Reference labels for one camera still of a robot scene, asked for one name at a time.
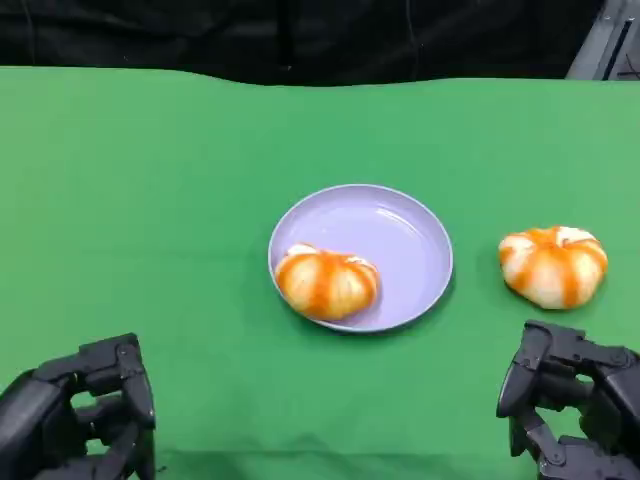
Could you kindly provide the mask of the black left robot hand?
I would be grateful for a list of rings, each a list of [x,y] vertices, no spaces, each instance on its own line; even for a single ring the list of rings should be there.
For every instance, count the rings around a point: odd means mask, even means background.
[[[21,373],[1,394],[4,479],[153,479],[156,410],[133,333]]]

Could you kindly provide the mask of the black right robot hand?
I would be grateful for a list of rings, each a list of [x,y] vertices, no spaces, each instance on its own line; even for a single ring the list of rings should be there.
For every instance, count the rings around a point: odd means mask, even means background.
[[[538,409],[579,411],[582,437],[556,437]],[[639,355],[582,330],[529,320],[507,370],[496,415],[510,453],[529,453],[540,479],[639,476]]]

